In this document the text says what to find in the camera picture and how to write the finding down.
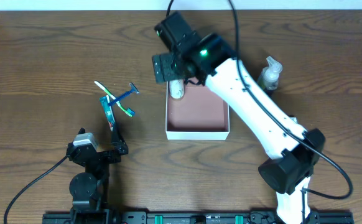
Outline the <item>white cardboard box pink inside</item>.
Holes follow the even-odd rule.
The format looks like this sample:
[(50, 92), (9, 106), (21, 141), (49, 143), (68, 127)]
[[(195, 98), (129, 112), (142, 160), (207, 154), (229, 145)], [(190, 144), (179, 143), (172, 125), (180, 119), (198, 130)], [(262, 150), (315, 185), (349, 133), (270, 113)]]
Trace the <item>white cardboard box pink inside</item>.
[(224, 141), (230, 133), (229, 106), (201, 85), (185, 85), (175, 99), (167, 84), (165, 133), (168, 140)]

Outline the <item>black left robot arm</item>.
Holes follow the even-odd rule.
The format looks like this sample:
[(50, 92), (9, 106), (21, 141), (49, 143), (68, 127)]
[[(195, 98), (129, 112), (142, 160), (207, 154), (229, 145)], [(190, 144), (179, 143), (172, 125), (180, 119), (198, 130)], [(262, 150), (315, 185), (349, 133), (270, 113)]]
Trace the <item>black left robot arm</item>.
[(98, 141), (83, 128), (68, 144), (67, 158), (85, 168), (69, 185), (73, 197), (69, 223), (121, 223), (120, 213), (108, 204), (109, 166), (121, 162), (121, 156), (128, 153), (115, 124), (111, 128), (111, 144), (112, 150), (98, 152)]

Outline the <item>clear foam pump bottle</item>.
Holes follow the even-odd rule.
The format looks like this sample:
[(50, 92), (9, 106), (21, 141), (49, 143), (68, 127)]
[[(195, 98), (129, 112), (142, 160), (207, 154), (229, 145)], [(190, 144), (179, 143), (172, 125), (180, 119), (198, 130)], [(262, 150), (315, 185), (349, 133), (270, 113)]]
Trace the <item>clear foam pump bottle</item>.
[(282, 64), (271, 56), (266, 58), (268, 66), (264, 67), (257, 84), (268, 95), (271, 96), (279, 84), (279, 76), (283, 69)]

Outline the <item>white Pantene tube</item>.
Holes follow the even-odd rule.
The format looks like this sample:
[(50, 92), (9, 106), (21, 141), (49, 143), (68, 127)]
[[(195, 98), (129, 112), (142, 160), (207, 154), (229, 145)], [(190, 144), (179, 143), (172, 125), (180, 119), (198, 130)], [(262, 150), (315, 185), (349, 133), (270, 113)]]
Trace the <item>white Pantene tube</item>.
[(184, 81), (180, 80), (172, 80), (169, 82), (169, 92), (170, 96), (176, 100), (181, 99), (184, 96)]

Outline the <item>green white soap box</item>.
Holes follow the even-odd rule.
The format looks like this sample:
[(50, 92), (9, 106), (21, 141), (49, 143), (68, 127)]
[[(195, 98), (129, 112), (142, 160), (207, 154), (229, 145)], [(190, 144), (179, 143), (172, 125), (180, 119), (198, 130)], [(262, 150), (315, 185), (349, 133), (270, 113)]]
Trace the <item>green white soap box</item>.
[(291, 116), (291, 117), (289, 117), (289, 118), (290, 118), (291, 120), (293, 120), (294, 122), (298, 123), (298, 120), (297, 120), (296, 117)]

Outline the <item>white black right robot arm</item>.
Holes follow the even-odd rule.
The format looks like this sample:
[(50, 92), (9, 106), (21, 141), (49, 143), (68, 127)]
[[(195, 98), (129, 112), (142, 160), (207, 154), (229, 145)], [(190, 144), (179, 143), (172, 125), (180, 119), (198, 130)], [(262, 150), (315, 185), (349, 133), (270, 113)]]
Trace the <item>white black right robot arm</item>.
[(252, 79), (236, 52), (218, 34), (200, 37), (174, 12), (154, 27), (168, 48), (152, 58), (157, 83), (196, 78), (224, 100), (262, 144), (268, 160), (258, 170), (276, 191), (277, 216), (302, 223), (310, 213), (301, 190), (309, 184), (325, 136), (287, 116)]

